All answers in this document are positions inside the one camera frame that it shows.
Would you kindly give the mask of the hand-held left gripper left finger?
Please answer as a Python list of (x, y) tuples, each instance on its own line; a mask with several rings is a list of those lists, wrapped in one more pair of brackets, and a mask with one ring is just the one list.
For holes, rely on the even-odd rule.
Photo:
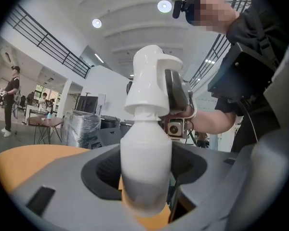
[(47, 231), (143, 231), (121, 202), (119, 150), (114, 144), (56, 159), (11, 197)]

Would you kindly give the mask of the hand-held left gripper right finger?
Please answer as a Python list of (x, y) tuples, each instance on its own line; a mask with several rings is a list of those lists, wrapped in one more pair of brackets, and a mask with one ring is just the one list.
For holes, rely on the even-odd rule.
[(262, 138), (239, 153), (175, 143), (170, 229), (246, 229), (275, 203), (289, 177), (289, 140)]

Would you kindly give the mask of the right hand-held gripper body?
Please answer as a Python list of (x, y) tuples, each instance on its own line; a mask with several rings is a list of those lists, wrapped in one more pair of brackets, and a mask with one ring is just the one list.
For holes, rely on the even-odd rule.
[(188, 81), (181, 81), (182, 97), (180, 100), (181, 111), (185, 111), (188, 106), (191, 106), (195, 111), (197, 111), (197, 105), (193, 92), (191, 90), (190, 83)]

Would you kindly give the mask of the person's right hand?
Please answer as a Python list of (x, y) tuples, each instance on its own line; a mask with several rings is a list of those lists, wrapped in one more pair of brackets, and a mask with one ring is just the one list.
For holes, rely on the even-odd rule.
[(179, 112), (177, 114), (169, 114), (169, 119), (185, 119), (191, 121), (197, 114), (191, 106), (188, 106), (185, 111)]

